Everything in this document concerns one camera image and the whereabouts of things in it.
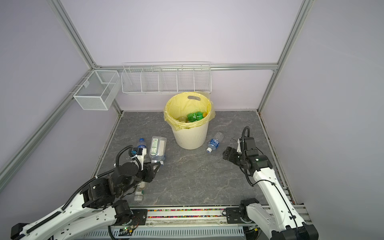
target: trash can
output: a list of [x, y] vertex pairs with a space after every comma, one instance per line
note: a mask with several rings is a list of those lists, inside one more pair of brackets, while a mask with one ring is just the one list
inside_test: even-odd
[[[195, 122], [177, 120], [198, 111], [207, 113], [207, 116]], [[179, 93], [173, 96], [164, 108], [164, 120], [171, 126], [177, 144], [185, 149], [196, 149], [204, 144], [208, 123], [214, 117], [212, 102], [197, 92]]]

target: gray marble floor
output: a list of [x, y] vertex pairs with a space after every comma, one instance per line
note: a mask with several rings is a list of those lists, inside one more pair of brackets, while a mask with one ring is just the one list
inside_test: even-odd
[[[206, 144], [194, 150], [181, 148], [162, 112], [126, 112], [98, 172], [112, 169], [116, 154], [127, 145], [135, 146], [139, 138], [143, 137], [150, 145], [152, 136], [162, 136], [167, 138], [164, 166], [144, 189], [143, 201], [135, 202], [133, 195], [126, 197], [130, 206], [238, 205], [250, 197], [267, 204], [261, 189], [249, 186], [239, 167], [222, 159], [227, 146], [237, 148], [237, 139], [245, 126], [250, 127], [256, 146], [272, 159], [257, 113], [253, 111], [216, 112], [209, 123], [207, 141], [218, 131], [225, 137], [211, 154], [205, 151]], [[120, 158], [121, 164], [129, 160], [127, 152]]]

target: white bottle cap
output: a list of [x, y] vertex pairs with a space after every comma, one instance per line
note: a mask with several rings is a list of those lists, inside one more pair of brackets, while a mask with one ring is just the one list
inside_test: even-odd
[[135, 195], [135, 198], [133, 200], [136, 202], [141, 202], [143, 200], [143, 195]]

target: white wire basket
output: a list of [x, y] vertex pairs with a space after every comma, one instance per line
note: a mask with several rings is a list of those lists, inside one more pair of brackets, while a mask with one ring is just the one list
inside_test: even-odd
[[84, 110], [108, 110], [120, 90], [114, 70], [93, 70], [73, 97]]
[[211, 92], [210, 67], [124, 68], [122, 91], [126, 94]]

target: crushed plastic bottle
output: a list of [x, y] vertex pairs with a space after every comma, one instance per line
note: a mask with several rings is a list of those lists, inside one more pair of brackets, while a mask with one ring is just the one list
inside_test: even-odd
[[212, 151], [216, 150], [223, 138], [224, 134], [217, 132], [211, 141], [208, 142], [207, 153], [211, 153]]

